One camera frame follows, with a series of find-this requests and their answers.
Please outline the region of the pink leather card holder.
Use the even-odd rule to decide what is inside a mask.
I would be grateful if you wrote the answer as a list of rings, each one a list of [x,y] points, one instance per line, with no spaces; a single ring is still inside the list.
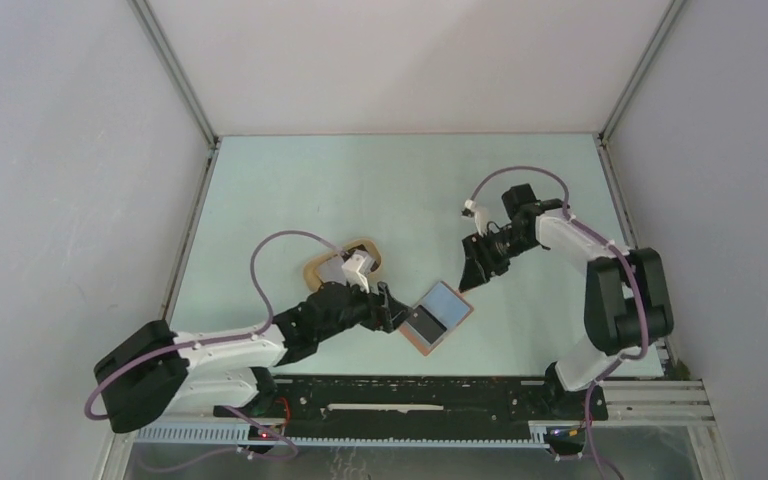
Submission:
[[[399,331],[423,356],[429,356],[474,312],[474,307],[463,295],[443,281],[435,283],[413,308],[417,306],[425,307],[447,329],[440,340],[429,346],[414,334],[406,321],[401,325]]]

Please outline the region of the beige oval card tray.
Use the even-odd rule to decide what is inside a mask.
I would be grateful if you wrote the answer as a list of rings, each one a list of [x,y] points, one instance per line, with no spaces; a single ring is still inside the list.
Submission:
[[[373,263],[368,271],[368,278],[370,280],[377,280],[380,277],[383,257],[372,239],[358,238],[349,241],[342,248],[348,253],[360,250],[368,254],[373,259]],[[344,283],[345,275],[341,270],[342,264],[343,260],[331,250],[309,260],[302,269],[302,277],[308,290],[315,292],[324,283],[329,281]]]

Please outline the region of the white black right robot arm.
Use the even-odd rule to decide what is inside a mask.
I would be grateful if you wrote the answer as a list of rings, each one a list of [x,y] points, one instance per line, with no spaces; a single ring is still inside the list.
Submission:
[[[513,258],[536,248],[563,255],[585,278],[584,337],[550,365],[541,392],[545,411],[566,418],[582,403],[582,390],[617,365],[645,356],[656,339],[674,327],[659,254],[630,249],[594,232],[561,199],[538,199],[528,184],[502,196],[509,222],[500,226],[474,198],[462,216],[475,232],[462,241],[462,293],[508,272]]]

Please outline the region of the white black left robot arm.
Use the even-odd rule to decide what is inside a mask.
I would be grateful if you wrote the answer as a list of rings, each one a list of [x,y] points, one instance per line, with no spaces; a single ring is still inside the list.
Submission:
[[[356,327],[392,333],[412,315],[380,282],[327,282],[262,325],[213,333],[175,332],[150,321],[95,365],[97,389],[85,406],[115,433],[139,430],[164,414],[213,413],[227,407],[264,416],[276,403],[270,368],[314,355],[325,341]]]

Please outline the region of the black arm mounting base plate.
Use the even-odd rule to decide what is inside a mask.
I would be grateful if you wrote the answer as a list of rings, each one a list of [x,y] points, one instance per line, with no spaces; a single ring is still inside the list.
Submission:
[[[451,432],[470,425],[581,427],[608,418],[602,389],[565,393],[542,377],[278,375],[240,411],[283,432]]]

